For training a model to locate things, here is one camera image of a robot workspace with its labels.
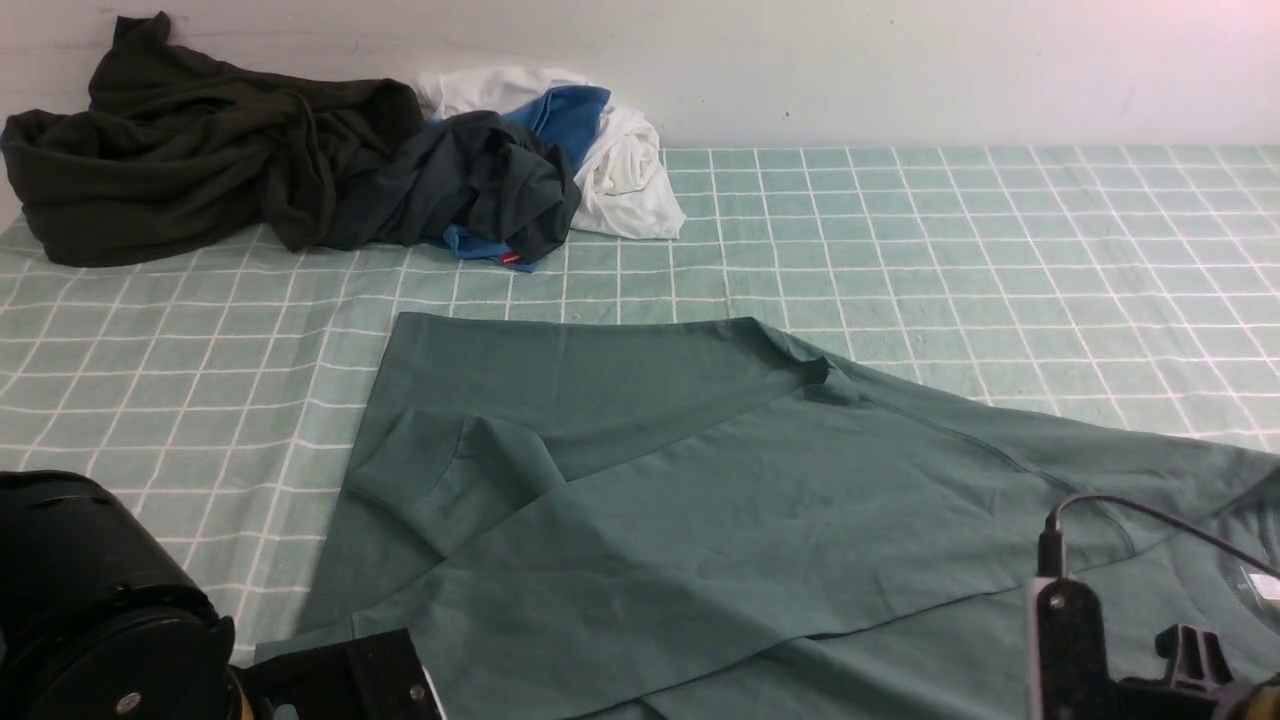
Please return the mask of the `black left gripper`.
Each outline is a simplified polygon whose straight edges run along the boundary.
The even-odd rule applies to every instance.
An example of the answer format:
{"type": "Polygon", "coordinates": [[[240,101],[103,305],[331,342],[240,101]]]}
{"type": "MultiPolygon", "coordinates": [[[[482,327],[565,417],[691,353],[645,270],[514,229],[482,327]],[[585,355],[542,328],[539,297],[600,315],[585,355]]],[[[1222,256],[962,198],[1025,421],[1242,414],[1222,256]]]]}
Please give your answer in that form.
{"type": "Polygon", "coordinates": [[[232,669],[233,719],[444,719],[406,629],[232,669]]]}

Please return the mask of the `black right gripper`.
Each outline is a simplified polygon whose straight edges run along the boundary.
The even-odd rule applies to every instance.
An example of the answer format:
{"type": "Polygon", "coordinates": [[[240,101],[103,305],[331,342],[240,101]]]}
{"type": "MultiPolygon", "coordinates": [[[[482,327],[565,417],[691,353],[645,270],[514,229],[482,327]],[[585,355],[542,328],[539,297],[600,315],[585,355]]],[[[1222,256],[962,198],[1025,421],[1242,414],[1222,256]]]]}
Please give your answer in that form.
{"type": "Polygon", "coordinates": [[[1164,675],[1112,683],[1108,719],[1277,719],[1279,675],[1236,674],[1219,635],[1174,625],[1155,638],[1164,675]]]}

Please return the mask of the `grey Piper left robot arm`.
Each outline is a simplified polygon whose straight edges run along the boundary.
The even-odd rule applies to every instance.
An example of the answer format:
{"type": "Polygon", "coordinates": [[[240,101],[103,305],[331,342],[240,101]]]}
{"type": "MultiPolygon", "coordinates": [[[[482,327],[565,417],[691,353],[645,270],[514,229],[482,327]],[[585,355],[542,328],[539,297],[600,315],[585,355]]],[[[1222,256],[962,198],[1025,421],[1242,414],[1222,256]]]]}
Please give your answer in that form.
{"type": "Polygon", "coordinates": [[[404,630],[239,667],[236,623],[95,480],[4,471],[5,719],[442,719],[404,630]]]}

